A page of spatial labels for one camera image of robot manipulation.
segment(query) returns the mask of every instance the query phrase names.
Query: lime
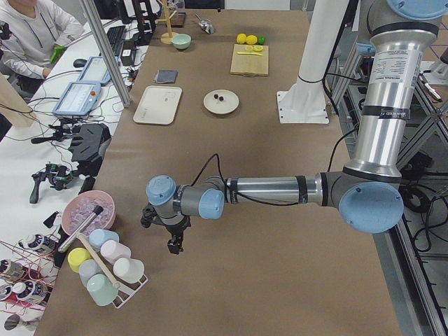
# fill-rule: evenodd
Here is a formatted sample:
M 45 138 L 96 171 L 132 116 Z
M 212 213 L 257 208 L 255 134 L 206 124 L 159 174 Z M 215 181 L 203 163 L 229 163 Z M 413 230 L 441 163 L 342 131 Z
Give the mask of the lime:
M 247 36 L 243 33 L 237 35 L 237 43 L 238 44 L 245 44 L 246 39 L 247 39 Z
M 259 45 L 263 45 L 263 44 L 265 44 L 265 42 L 266 42 L 266 38 L 264 37 L 264 36 L 260 36 L 259 38 L 258 38 L 258 44 Z
M 257 36 L 255 36 L 255 35 L 249 35 L 249 36 L 247 36 L 247 39 L 246 39 L 246 43 L 247 43 L 247 44 L 249 44 L 249 45 L 253 45 L 253 44 L 256 44 L 257 41 L 258 41 Z

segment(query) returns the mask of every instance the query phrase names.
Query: ice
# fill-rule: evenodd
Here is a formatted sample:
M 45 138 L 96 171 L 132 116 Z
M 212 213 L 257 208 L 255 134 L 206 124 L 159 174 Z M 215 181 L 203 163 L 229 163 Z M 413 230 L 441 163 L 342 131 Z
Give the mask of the ice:
M 113 215 L 113 204 L 101 198 L 82 197 L 78 206 L 70 213 L 69 231 L 73 232 L 97 205 L 103 207 L 103 212 L 84 229 L 83 233 L 88 236 L 93 230 L 104 228 Z

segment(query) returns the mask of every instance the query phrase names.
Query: white desk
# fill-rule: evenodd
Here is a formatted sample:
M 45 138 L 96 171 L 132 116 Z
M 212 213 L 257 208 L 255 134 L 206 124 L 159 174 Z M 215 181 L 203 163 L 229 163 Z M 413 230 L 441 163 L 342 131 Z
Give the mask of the white desk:
M 110 24 L 106 29 L 114 25 L 121 25 L 121 21 Z M 127 26 L 127 30 L 132 29 L 131 25 Z M 129 31 L 126 38 L 129 38 L 136 30 Z M 144 57 L 147 47 L 140 47 L 136 53 L 136 64 L 139 64 Z M 98 55 L 99 50 L 95 43 L 93 36 L 84 38 L 83 40 L 70 46 L 63 54 L 62 58 L 55 65 L 48 80 L 34 95 L 34 99 L 43 97 L 60 97 L 65 90 L 68 82 L 76 81 L 79 77 L 79 72 L 72 72 L 62 74 L 66 71 L 81 70 L 73 67 L 74 60 L 78 58 L 87 59 L 89 56 Z M 121 67 L 122 72 L 125 72 L 125 67 Z M 117 95 L 115 87 L 110 82 L 103 87 L 98 98 L 96 106 L 101 108 L 94 108 L 90 116 L 98 119 L 98 122 L 108 125 L 111 134 L 115 132 L 117 122 L 120 119 L 120 114 L 123 105 Z M 56 149 L 50 142 L 40 144 L 31 144 L 29 138 L 41 137 L 42 130 L 48 124 L 53 124 L 56 118 L 51 114 L 53 107 L 56 105 L 56 99 L 44 99 L 31 101 L 29 104 L 33 109 L 46 113 L 37 113 L 36 116 L 41 123 L 35 122 L 30 128 L 12 127 L 5 137 L 0 142 L 0 162 L 1 174 L 0 185 L 3 191 L 0 193 L 1 204 L 1 218 L 0 228 L 2 230 L 0 240 L 9 244 L 16 244 L 20 239 L 25 238 L 29 234 L 41 233 L 49 235 L 55 231 L 54 228 L 48 229 L 44 226 L 43 221 L 49 217 L 54 211 L 63 212 L 67 203 L 69 203 L 75 196 L 77 196 L 83 180 L 75 178 L 69 189 L 56 191 L 50 188 L 48 181 L 44 181 L 40 185 L 39 200 L 37 204 L 29 203 L 29 196 L 34 187 L 32 174 L 45 167 L 46 163 L 52 162 L 56 164 L 70 165 L 73 169 L 76 168 L 77 163 L 71 162 L 71 153 L 63 148 L 68 148 L 71 140 L 63 142 L 54 142 L 55 145 L 60 146 Z M 53 130 L 46 130 L 44 136 L 49 137 L 53 134 Z M 26 141 L 16 141 L 13 139 L 28 139 Z M 55 224 L 60 224 L 60 217 L 57 218 Z M 13 255 L 11 250 L 3 245 L 0 245 L 0 257 L 17 259 L 17 255 Z M 0 303 L 1 309 L 4 309 L 4 303 Z M 6 333 L 4 330 L 4 321 L 10 314 L 0 312 L 0 334 Z M 32 319 L 35 316 L 41 315 L 39 311 L 27 311 L 23 316 L 25 320 Z M 10 336 L 32 335 L 33 332 L 25 328 L 16 328 L 8 331 Z

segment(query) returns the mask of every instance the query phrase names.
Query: sweatshirt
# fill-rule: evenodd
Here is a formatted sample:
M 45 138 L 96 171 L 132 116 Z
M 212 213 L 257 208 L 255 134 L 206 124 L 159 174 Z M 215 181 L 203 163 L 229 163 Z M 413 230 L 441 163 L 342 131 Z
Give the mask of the sweatshirt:
M 27 17 L 8 0 L 0 0 L 0 21 L 7 22 L 12 33 L 1 42 L 1 61 L 17 74 L 43 78 L 43 69 L 53 67 L 50 58 L 55 45 L 65 46 L 77 39 L 83 27 L 51 0 L 38 0 L 34 10 L 36 17 Z

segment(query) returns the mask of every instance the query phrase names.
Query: brown table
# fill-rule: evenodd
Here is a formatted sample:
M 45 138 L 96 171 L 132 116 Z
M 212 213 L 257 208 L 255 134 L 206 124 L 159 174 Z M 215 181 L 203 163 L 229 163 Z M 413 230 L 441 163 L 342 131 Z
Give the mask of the brown table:
M 163 227 L 143 229 L 145 187 L 155 175 L 191 183 L 212 153 L 226 177 L 315 175 L 326 170 L 339 121 L 281 125 L 275 94 L 295 82 L 308 22 L 298 11 L 200 11 L 216 33 L 200 31 L 192 12 L 178 32 L 184 52 L 157 35 L 144 60 L 133 103 L 124 111 L 96 189 L 115 200 L 113 227 L 150 283 L 122 309 L 98 307 L 67 263 L 59 273 L 36 336 L 50 335 L 399 335 L 372 236 L 351 229 L 335 209 L 315 204 L 279 208 L 225 206 L 220 220 L 192 218 L 181 255 L 171 255 Z M 262 34 L 269 45 L 269 76 L 230 75 L 238 33 Z M 158 69 L 178 69 L 183 89 L 174 123 L 138 125 L 132 116 Z M 204 95 L 228 89 L 239 108 L 217 117 Z M 333 169 L 348 160 L 340 146 Z M 210 164 L 204 177 L 216 174 Z

